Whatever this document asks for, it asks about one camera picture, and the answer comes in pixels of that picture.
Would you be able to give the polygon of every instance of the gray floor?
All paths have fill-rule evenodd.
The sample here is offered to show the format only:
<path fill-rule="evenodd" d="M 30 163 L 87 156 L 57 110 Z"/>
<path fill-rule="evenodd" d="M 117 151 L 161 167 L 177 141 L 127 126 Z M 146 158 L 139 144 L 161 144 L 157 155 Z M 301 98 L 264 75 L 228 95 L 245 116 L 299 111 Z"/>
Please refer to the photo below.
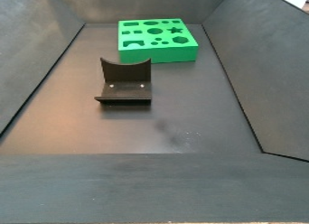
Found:
<path fill-rule="evenodd" d="M 103 107 L 99 58 L 118 61 L 118 26 L 89 25 L 15 120 L 0 154 L 260 153 L 201 25 L 193 62 L 153 65 L 153 105 Z"/>
<path fill-rule="evenodd" d="M 154 65 L 154 103 L 130 109 L 93 99 L 117 26 L 83 29 L 2 139 L 0 223 L 309 221 L 309 164 L 260 153 L 190 29 L 197 62 Z"/>

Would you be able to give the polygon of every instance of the green foam block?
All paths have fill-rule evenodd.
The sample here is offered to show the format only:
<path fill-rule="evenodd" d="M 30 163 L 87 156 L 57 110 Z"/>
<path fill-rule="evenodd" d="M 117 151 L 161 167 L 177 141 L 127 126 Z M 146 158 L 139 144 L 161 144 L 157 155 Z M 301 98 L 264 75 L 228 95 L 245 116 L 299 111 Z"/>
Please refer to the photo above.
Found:
<path fill-rule="evenodd" d="M 180 18 L 129 20 L 118 23 L 118 51 L 122 63 L 196 61 L 198 43 Z"/>

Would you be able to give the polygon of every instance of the star-shaped cutout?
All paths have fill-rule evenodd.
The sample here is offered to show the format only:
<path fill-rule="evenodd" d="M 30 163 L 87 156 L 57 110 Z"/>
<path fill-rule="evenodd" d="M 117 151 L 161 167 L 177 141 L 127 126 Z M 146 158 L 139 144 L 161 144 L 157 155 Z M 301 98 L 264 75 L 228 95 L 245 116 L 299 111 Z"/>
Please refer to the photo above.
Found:
<path fill-rule="evenodd" d="M 182 30 L 181 28 L 177 28 L 177 27 L 173 27 L 172 29 L 168 29 L 172 33 L 182 33 Z"/>

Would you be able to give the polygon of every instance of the hexagonal cutout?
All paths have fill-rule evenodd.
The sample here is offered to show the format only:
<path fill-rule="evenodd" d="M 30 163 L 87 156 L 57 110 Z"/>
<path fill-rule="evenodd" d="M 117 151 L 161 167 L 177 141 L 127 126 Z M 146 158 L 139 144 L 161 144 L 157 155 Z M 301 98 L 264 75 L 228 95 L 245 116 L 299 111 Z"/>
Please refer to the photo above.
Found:
<path fill-rule="evenodd" d="M 189 42 L 189 39 L 186 37 L 178 36 L 178 37 L 173 38 L 173 42 L 180 43 L 180 44 L 185 44 Z"/>

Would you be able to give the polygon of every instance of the curved cutout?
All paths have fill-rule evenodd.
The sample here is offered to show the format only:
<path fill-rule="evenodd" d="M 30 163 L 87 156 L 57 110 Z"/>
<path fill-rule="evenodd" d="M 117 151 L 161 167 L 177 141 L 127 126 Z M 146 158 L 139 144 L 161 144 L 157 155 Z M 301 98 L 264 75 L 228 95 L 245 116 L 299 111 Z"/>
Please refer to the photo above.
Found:
<path fill-rule="evenodd" d="M 133 44 L 138 44 L 141 46 L 145 46 L 145 41 L 144 40 L 138 40 L 138 41 L 125 41 L 123 42 L 123 47 L 129 47 Z"/>

